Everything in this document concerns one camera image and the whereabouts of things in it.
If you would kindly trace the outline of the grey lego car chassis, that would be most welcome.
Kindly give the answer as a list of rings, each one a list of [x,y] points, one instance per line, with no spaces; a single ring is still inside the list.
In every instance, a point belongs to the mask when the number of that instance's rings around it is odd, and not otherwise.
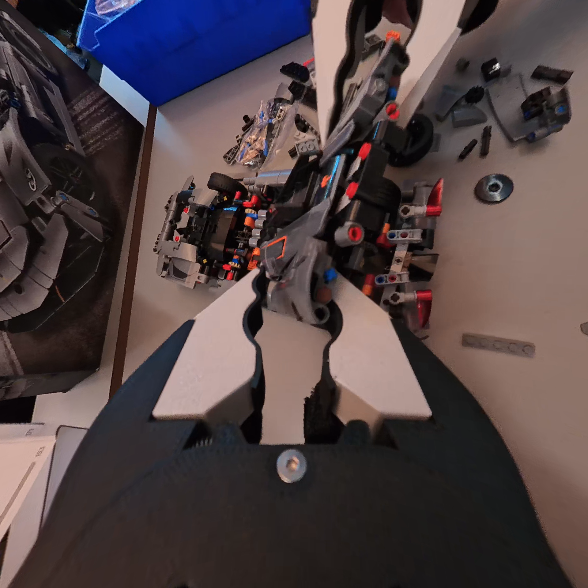
[[[278,201],[290,170],[259,173],[237,180],[221,173],[209,179],[211,200],[199,202],[203,191],[193,177],[166,202],[166,217],[154,243],[157,274],[189,289],[208,285],[221,293],[262,262],[262,245],[276,241],[285,251],[280,231],[310,211],[313,196],[327,190],[330,176],[310,172],[307,184],[299,182],[285,202]],[[442,211],[444,180],[409,182],[398,192],[382,178],[379,195],[398,204],[385,212],[375,231],[367,213],[352,208],[348,220],[343,210],[328,218],[317,239],[327,243],[331,263],[322,275],[334,281],[337,270],[392,319],[401,320],[424,337],[432,310],[430,282],[438,262],[432,253],[437,218]]]

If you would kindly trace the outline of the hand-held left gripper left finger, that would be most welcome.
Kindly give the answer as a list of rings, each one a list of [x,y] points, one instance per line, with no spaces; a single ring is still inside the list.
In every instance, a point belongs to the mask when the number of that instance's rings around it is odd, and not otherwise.
[[[260,442],[265,375],[255,340],[263,325],[264,272],[254,269],[198,313],[152,411],[156,420],[232,423]]]

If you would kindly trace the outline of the black round lego disc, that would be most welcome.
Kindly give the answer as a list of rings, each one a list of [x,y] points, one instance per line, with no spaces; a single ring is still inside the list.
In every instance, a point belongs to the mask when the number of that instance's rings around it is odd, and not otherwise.
[[[474,187],[476,199],[485,204],[502,203],[511,196],[514,183],[507,175],[492,173],[482,177]]]

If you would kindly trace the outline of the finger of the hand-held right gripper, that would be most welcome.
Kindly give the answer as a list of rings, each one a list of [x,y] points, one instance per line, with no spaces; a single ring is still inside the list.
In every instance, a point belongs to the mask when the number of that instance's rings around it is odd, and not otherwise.
[[[459,37],[461,1],[422,1],[406,44],[409,65],[399,83],[399,124],[407,125]]]
[[[339,122],[345,82],[359,63],[365,34],[382,18],[382,6],[382,1],[315,1],[312,42],[323,145],[327,144]]]

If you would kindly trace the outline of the scattered loose lego pieces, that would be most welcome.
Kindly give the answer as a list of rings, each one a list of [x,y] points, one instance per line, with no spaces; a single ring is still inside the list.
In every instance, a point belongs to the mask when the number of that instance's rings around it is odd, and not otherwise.
[[[438,123],[450,119],[453,129],[467,128],[488,121],[480,106],[484,102],[511,143],[533,143],[561,131],[571,120],[567,84],[574,71],[539,64],[530,74],[532,84],[527,85],[522,73],[511,70],[511,64],[490,59],[481,64],[482,84],[467,91],[443,85],[434,108],[420,106],[416,113],[426,115],[432,123],[433,116]],[[439,144],[440,135],[435,132],[429,153],[437,151]]]

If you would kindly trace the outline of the open instruction booklet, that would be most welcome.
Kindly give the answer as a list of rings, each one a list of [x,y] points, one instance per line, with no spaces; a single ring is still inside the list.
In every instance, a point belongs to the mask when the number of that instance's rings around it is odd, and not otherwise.
[[[88,428],[52,423],[1,425],[1,538],[29,548],[48,516]]]

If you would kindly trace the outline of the dark lego set box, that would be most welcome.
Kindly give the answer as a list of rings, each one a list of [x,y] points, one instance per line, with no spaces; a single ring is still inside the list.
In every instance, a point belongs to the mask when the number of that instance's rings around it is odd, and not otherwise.
[[[1,400],[99,368],[143,127],[1,1]]]

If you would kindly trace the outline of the blue storage bin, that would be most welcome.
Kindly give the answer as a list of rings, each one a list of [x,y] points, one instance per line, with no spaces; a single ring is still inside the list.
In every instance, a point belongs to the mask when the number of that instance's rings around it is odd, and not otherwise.
[[[310,30],[310,1],[138,1],[111,18],[88,1],[77,44],[161,106]]]

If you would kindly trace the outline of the clear plastic bags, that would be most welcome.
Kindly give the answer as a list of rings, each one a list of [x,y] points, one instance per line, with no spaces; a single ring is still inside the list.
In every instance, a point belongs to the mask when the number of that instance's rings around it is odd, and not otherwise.
[[[97,15],[104,18],[114,18],[137,4],[138,1],[94,1]]]

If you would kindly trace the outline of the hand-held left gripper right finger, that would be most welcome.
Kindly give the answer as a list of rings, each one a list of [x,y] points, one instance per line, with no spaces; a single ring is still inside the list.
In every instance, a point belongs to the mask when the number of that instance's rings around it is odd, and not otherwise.
[[[343,276],[332,291],[320,379],[304,402],[304,441],[337,442],[356,424],[374,439],[387,420],[429,420],[432,410],[389,315]]]

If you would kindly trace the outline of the small bag of lego pieces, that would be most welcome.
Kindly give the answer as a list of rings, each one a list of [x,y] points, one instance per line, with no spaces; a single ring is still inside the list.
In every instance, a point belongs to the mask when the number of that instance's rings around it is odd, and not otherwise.
[[[223,154],[228,165],[258,170],[274,151],[274,143],[293,125],[299,103],[283,98],[262,100],[257,113],[245,122],[236,143]]]

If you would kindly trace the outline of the long grey lego plate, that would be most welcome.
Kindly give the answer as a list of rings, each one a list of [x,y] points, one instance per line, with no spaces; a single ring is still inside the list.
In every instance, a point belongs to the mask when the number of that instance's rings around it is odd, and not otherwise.
[[[530,359],[534,358],[536,353],[535,345],[531,342],[497,336],[465,333],[462,334],[461,343],[464,348],[486,350]]]

